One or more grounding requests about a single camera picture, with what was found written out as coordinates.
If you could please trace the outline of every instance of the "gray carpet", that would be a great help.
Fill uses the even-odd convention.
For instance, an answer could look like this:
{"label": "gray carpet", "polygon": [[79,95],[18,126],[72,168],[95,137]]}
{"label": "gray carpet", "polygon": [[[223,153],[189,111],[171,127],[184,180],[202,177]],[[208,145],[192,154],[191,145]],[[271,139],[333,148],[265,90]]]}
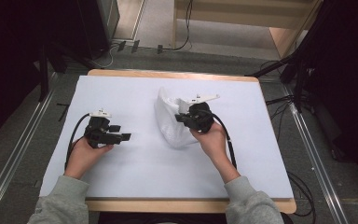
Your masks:
{"label": "gray carpet", "polygon": [[[144,69],[161,71],[185,71],[215,74],[228,74],[241,76],[257,71],[263,60],[246,59],[238,57],[206,55],[189,52],[166,51],[157,55],[152,49],[139,49],[131,54],[130,48],[121,52],[113,52],[114,60],[110,69]],[[100,64],[110,63],[110,57],[106,54],[100,60]],[[67,74],[61,75],[57,89],[52,96],[48,109],[41,120],[34,137],[28,146],[26,154],[13,177],[1,204],[0,223],[26,223],[28,217],[34,211],[37,195],[40,188],[34,187],[37,180],[42,180],[48,166],[49,158],[55,148],[61,133],[63,121],[58,121],[64,108],[57,103],[69,104],[71,102],[76,81],[79,75],[87,74],[87,70],[77,63],[69,63]],[[277,72],[274,71],[268,77],[263,77],[262,90],[266,100],[282,96],[282,85],[276,81]],[[11,149],[15,146],[26,122],[31,117],[37,103],[38,89],[33,91],[7,121],[0,131],[0,170],[5,165]],[[268,107],[273,113],[278,105]],[[315,144],[323,157],[324,164],[341,199],[346,199],[343,204],[351,223],[358,223],[358,166],[352,163],[339,163],[331,159],[329,146],[321,131],[318,120],[308,111],[304,111],[304,117],[314,138]],[[276,131],[279,126],[279,116],[272,123]],[[317,222],[334,223],[328,209],[322,190],[311,170],[310,160],[304,144],[298,133],[293,116],[287,110],[282,117],[282,131],[279,140],[284,164],[288,171],[300,176],[312,190],[315,200]],[[304,196],[293,187],[298,213],[305,213],[309,205]],[[96,223],[98,214],[91,213],[90,223]],[[295,217],[291,215],[295,223],[311,223],[311,217]]]}

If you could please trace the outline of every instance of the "white surface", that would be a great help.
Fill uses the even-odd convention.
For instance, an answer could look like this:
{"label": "white surface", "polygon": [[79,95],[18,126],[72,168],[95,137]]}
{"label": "white surface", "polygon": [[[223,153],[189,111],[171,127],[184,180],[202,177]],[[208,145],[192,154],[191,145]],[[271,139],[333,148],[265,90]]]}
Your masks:
{"label": "white surface", "polygon": [[[257,82],[144,77],[80,77],[40,196],[49,194],[63,173],[77,121],[104,108],[112,113],[110,124],[121,125],[121,131],[132,136],[84,176],[90,183],[88,197],[226,198],[223,181],[200,145],[173,149],[158,130],[154,103],[160,87],[184,98],[218,93],[220,99],[209,106],[227,126],[240,173],[272,198],[293,198]],[[76,137],[83,134],[88,121],[79,126]]]}

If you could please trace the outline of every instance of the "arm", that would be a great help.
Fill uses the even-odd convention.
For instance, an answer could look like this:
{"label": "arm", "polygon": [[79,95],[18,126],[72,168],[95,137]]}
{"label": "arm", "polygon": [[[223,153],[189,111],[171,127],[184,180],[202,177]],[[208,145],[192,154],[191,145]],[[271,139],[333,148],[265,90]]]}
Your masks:
{"label": "arm", "polygon": [[207,133],[190,131],[225,183],[230,199],[226,210],[227,223],[283,223],[281,213],[270,197],[263,191],[256,191],[248,178],[241,176],[228,159],[222,126],[214,123]]}
{"label": "arm", "polygon": [[53,191],[39,199],[28,223],[89,223],[89,209],[85,204],[89,185],[79,179],[112,148],[92,148],[85,138],[80,139],[74,146],[64,174],[59,177]]}

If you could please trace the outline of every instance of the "wire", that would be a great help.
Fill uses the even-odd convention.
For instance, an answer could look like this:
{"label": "wire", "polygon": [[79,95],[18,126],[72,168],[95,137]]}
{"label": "wire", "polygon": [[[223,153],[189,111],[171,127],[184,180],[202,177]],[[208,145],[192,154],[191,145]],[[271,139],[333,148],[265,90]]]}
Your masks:
{"label": "wire", "polygon": [[288,101],[280,106],[278,106],[278,108],[275,110],[275,112],[269,117],[270,119],[274,119],[277,115],[281,114],[283,112],[283,110],[280,111],[280,109],[282,109],[282,107],[286,106],[287,104],[289,104],[291,101]]}
{"label": "wire", "polygon": [[165,50],[179,50],[179,49],[182,49],[186,44],[187,42],[189,41],[190,39],[190,19],[191,19],[191,12],[193,10],[193,0],[190,0],[188,2],[188,5],[187,5],[187,10],[186,10],[186,29],[187,29],[187,38],[186,38],[186,41],[185,43],[179,47],[179,48],[176,48],[176,49],[165,49]]}
{"label": "wire", "polygon": [[[282,63],[280,60],[271,60],[271,61],[266,61],[266,62],[262,63],[262,64],[260,65],[259,71],[261,71],[261,70],[263,69],[263,66],[264,66],[265,64],[267,64],[267,63],[280,63],[282,66],[285,66],[285,65],[292,66],[292,65],[293,65],[293,64],[290,64],[290,63]],[[277,70],[277,72],[279,73],[279,75],[282,74],[282,72],[279,70],[279,67],[276,68],[275,70]]]}
{"label": "wire", "polygon": [[222,127],[223,127],[223,129],[225,130],[225,133],[226,133],[226,139],[227,139],[227,144],[228,144],[229,156],[231,158],[231,163],[235,167],[235,169],[237,169],[237,162],[235,160],[234,147],[232,146],[231,138],[230,138],[230,136],[228,134],[228,130],[227,130],[225,124],[223,123],[223,121],[219,117],[217,117],[217,115],[215,115],[214,113],[212,113],[210,111],[207,111],[207,110],[197,110],[197,111],[205,113],[205,114],[212,115],[222,125]]}
{"label": "wire", "polygon": [[82,136],[81,138],[77,139],[73,144],[72,142],[74,141],[74,137],[75,137],[75,133],[77,131],[77,128],[79,127],[81,121],[83,121],[83,119],[85,119],[86,117],[88,117],[90,114],[86,114],[84,115],[83,117],[81,117],[81,119],[77,122],[75,128],[74,128],[74,131],[72,132],[72,136],[71,136],[71,139],[69,140],[69,145],[68,145],[68,151],[66,152],[66,161],[65,161],[65,169],[66,169],[66,166],[68,165],[68,161],[69,161],[69,157],[71,156],[72,154],[72,150],[74,149],[74,146],[76,145],[76,143],[84,136]]}
{"label": "wire", "polygon": [[[294,101],[295,100],[295,96],[294,95],[287,95],[287,96],[283,96],[281,98],[277,98],[277,99],[273,99],[273,100],[269,100],[266,101],[266,105],[272,105],[272,104],[276,104],[282,101]],[[304,103],[308,103],[310,101],[309,97],[305,94],[301,95],[301,101]]]}
{"label": "wire", "polygon": [[279,125],[278,125],[278,136],[277,136],[277,142],[279,142],[279,138],[281,137],[281,126],[282,126],[282,118],[283,118],[283,114],[284,111],[289,107],[290,104],[292,104],[293,102],[287,103],[286,106],[284,107],[282,113],[281,113],[281,118],[279,119]]}
{"label": "wire", "polygon": [[[312,192],[310,191],[310,188],[307,186],[307,184],[297,175],[287,171],[288,177],[289,179],[300,189],[300,191],[305,195],[305,197],[307,198],[308,202],[310,203],[310,210],[308,213],[306,214],[299,214],[299,213],[294,213],[294,215],[298,216],[298,217],[307,217],[310,214],[312,214],[312,223],[316,223],[316,209],[315,209],[315,202],[313,200],[313,195]],[[307,191],[305,191],[299,184],[298,182],[296,182],[296,179],[298,181],[301,182],[301,184],[307,189]]]}
{"label": "wire", "polygon": [[110,64],[108,64],[108,65],[100,65],[100,64],[98,64],[98,63],[96,63],[96,62],[94,62],[94,61],[91,61],[91,62],[94,63],[94,64],[97,65],[97,66],[100,66],[101,68],[107,68],[107,67],[109,67],[109,66],[112,65],[112,63],[113,63],[112,49],[115,49],[115,48],[117,48],[118,46],[119,46],[119,44],[113,44],[113,45],[112,45],[112,48],[109,50]]}

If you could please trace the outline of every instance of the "crumpled plastic bag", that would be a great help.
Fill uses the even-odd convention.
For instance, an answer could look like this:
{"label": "crumpled plastic bag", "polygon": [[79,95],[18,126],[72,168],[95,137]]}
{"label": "crumpled plastic bag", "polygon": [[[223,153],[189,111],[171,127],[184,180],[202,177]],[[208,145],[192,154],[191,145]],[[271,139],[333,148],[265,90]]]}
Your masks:
{"label": "crumpled plastic bag", "polygon": [[169,98],[163,87],[159,89],[155,103],[158,126],[164,138],[174,148],[197,142],[190,130],[183,123],[176,121],[175,114],[178,114],[179,102],[178,98]]}

